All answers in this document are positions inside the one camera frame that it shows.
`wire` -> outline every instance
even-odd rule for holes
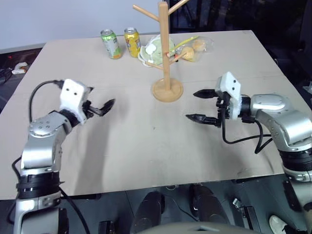
[[[87,222],[86,220],[84,219],[80,209],[76,206],[76,204],[74,203],[74,201],[64,192],[64,190],[62,188],[59,188],[60,192],[62,193],[62,195],[64,196],[64,198],[68,201],[68,203],[73,207],[73,209],[76,211],[79,219],[81,220],[82,222],[82,225],[84,227],[84,230],[87,234],[90,234],[90,231],[89,231],[89,228],[88,228],[88,225],[87,225]]]
[[[16,175],[16,177],[18,178],[18,181],[20,180],[20,172],[18,171],[18,169],[16,168],[16,164],[18,163],[18,161],[21,160],[21,156],[17,159],[14,160],[14,162],[12,163],[11,167]]]
[[[193,216],[191,215],[190,213],[186,212],[185,210],[183,210],[179,205],[178,203],[176,202],[176,200],[172,197],[172,196],[169,196],[169,195],[166,195],[164,194],[164,196],[167,196],[169,198],[172,199],[172,201],[175,203],[175,205],[179,208],[180,211],[182,211],[184,214],[186,214],[187,216],[189,216],[191,219],[193,219],[195,222],[198,222],[198,220]]]
[[[19,158],[15,159],[14,162],[12,163],[12,165],[11,165],[11,167],[12,167],[12,169],[13,169],[13,171],[14,171],[16,177],[18,178],[18,181],[20,181],[20,173],[19,173],[18,169],[16,168],[16,164],[17,164],[18,161],[20,161],[20,160],[21,160],[21,156],[20,156]],[[6,216],[6,221],[7,221],[8,223],[10,223],[10,224],[14,224],[14,221],[11,220],[11,213],[12,213],[13,209],[15,208],[15,206],[16,206],[16,201],[11,205],[11,207],[10,207],[10,209],[9,209],[9,213],[8,213],[8,215]]]
[[[226,139],[226,131],[225,131],[225,109],[221,109],[221,125],[222,125],[222,139],[225,143],[227,144],[236,144],[236,143],[239,143],[239,142],[242,142],[242,141],[246,141],[246,140],[250,140],[250,139],[254,139],[254,138],[259,138],[258,140],[258,143],[257,143],[257,146],[256,146],[256,149],[254,151],[255,154],[258,154],[261,150],[263,150],[264,147],[266,147],[273,139],[269,139],[267,140],[262,146],[261,146],[261,143],[262,143],[262,140],[263,140],[263,137],[271,137],[270,134],[263,134],[263,129],[262,129],[262,126],[261,124],[259,123],[258,120],[255,120],[255,123],[258,125],[258,128],[259,128],[259,135],[255,135],[255,136],[249,136],[249,137],[246,137],[246,138],[242,138],[242,139],[238,139],[238,140],[235,140],[235,141],[228,141]]]
[[[127,197],[128,203],[130,204],[130,200],[129,200],[129,197],[128,197],[128,194],[127,194],[127,191],[125,191],[125,194],[126,194],[126,197]],[[134,217],[135,217],[135,214],[133,213],[133,210],[132,210],[131,205],[130,205],[130,210],[131,210],[132,218],[134,218]]]
[[[6,216],[6,221],[12,225],[14,225],[14,221],[11,220],[11,213],[12,213],[13,209],[15,208],[15,206],[16,206],[16,202],[14,201],[13,204],[10,206],[8,215]]]
[[[45,84],[51,84],[51,83],[56,84],[61,89],[63,87],[64,81],[63,80],[56,80],[56,79],[55,80],[48,80],[48,81],[40,83],[39,85],[36,86],[36,88],[34,88],[34,90],[32,91],[32,93],[30,95],[29,102],[28,102],[28,118],[29,118],[30,123],[33,121],[32,105],[33,105],[33,99],[34,99],[36,92],[38,91],[39,88],[41,88]]]
[[[255,154],[258,154],[261,150],[263,150],[263,148],[266,147],[272,140],[273,138],[270,138],[266,142],[264,142],[263,145],[258,149],[258,152],[255,151]]]

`white wall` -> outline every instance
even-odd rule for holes
[[[98,37],[105,28],[117,35],[126,27],[158,32],[158,22],[132,8],[137,4],[157,15],[158,1],[0,0],[0,53],[56,39]]]

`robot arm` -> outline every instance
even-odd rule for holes
[[[21,157],[14,234],[61,233],[59,221],[66,220],[64,210],[56,208],[61,195],[61,145],[72,128],[94,114],[105,115],[115,102],[110,100],[101,109],[92,107],[87,100],[91,90],[80,82],[65,80],[60,111],[31,122]]]
[[[230,72],[218,79],[214,90],[200,90],[194,95],[199,98],[216,97],[218,117],[199,114],[186,115],[186,117],[197,123],[222,127],[224,140],[225,119],[240,117],[245,123],[257,121],[268,128],[281,155],[283,170],[304,212],[310,233],[312,230],[312,122],[309,117],[294,109],[288,98],[281,95],[262,94],[254,95],[252,98],[241,95],[240,84]]]

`wooden branch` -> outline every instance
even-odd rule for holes
[[[170,84],[170,66],[169,58],[169,22],[168,22],[168,4],[165,1],[158,3],[160,40],[162,52],[162,67],[164,71],[165,90],[171,90]]]
[[[177,57],[175,57],[173,60],[171,60],[171,61],[169,62],[169,65],[171,65],[171,64],[174,63],[175,61],[179,60],[181,57],[183,57],[183,56],[186,55],[186,54],[187,54],[187,52],[178,55]]]
[[[189,0],[181,0],[179,1],[176,5],[174,5],[173,7],[171,7],[168,11],[168,14],[170,15],[171,13],[173,13],[176,9],[178,9],[179,7],[181,7],[182,5],[184,5],[185,3],[187,3]]]
[[[147,64],[147,65],[149,65],[149,66],[151,66],[151,67],[155,67],[155,68],[158,68],[158,69],[160,69],[160,70],[163,70],[163,68],[161,67],[161,66],[157,66],[157,65],[155,65],[155,64],[153,64],[153,63],[150,63],[150,62],[144,62],[145,64]]]
[[[154,19],[154,20],[159,22],[159,18],[156,15],[154,15],[153,13],[151,13],[151,12],[149,12],[147,10],[144,10],[143,8],[141,8],[141,7],[137,6],[137,5],[133,5],[132,7],[133,7],[133,9],[135,9],[135,10],[141,12],[142,14],[145,14],[146,16],[151,17],[152,19]]]

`white sneaker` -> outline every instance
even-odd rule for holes
[[[272,215],[269,219],[269,224],[274,234],[286,234],[284,228],[287,225],[287,223],[285,223],[279,217]]]

